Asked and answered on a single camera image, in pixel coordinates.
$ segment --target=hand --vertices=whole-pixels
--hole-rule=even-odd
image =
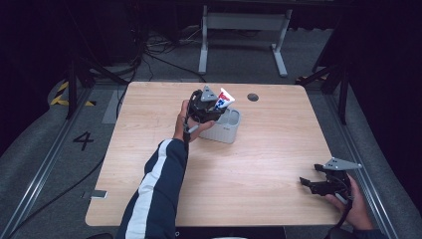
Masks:
[[[180,113],[177,116],[176,127],[175,127],[175,130],[174,130],[174,136],[173,136],[173,138],[178,138],[178,139],[180,139],[182,141],[183,141],[183,124],[185,122],[186,112],[187,112],[187,106],[188,105],[189,105],[189,101],[188,100],[183,101],[182,108],[180,109]],[[205,123],[201,123],[199,125],[199,127],[190,134],[190,141],[195,140],[195,138],[198,137],[198,135],[199,135],[199,133],[201,131],[206,130],[206,129],[212,127],[214,124],[215,124],[215,122],[212,121],[212,120],[211,121],[208,121],[208,122],[205,122]],[[198,122],[197,121],[194,121],[192,118],[189,118],[188,125],[189,125],[189,128],[192,128],[195,125],[198,125]]]
[[[365,200],[359,190],[359,186],[350,175],[348,175],[348,178],[350,179],[351,195],[354,197],[354,199],[352,208],[348,212],[345,220],[356,230],[372,230],[373,225],[369,219]],[[341,213],[343,213],[345,205],[340,200],[331,194],[326,195],[325,198],[328,202],[338,208]]]

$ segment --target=person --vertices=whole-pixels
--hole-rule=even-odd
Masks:
[[[145,164],[142,181],[127,203],[115,238],[175,238],[177,204],[188,160],[185,143],[189,142],[183,137],[187,108],[188,101],[183,101],[173,138],[162,141]],[[190,134],[190,141],[214,123],[201,123]],[[189,128],[196,125],[198,122],[188,120]],[[386,238],[374,229],[363,196],[352,177],[350,183],[354,200],[346,221],[353,226],[353,234],[361,239]],[[336,197],[327,195],[326,199],[340,211],[344,210],[344,205]]]

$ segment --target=metal bracket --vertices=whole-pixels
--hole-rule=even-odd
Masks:
[[[362,164],[349,162],[343,159],[332,157],[324,166],[323,169],[329,169],[334,171],[349,170],[362,168]]]
[[[217,100],[218,97],[211,91],[208,86],[205,86],[202,92],[201,102],[212,102]]]
[[[103,190],[85,191],[81,196],[84,199],[106,199],[107,192]]]

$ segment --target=white stripe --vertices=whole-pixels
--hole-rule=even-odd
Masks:
[[[158,161],[150,172],[148,172],[140,183],[137,192],[139,197],[133,207],[132,216],[127,224],[126,238],[145,238],[146,218],[148,217],[149,207],[151,206],[152,193],[154,186],[158,181],[162,166],[167,158],[167,146],[171,139],[165,140],[158,150]]]

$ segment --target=black hole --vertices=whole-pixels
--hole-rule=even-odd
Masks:
[[[251,101],[251,102],[257,102],[258,99],[259,99],[259,97],[258,97],[257,94],[254,94],[254,93],[248,94],[248,100],[249,101]]]

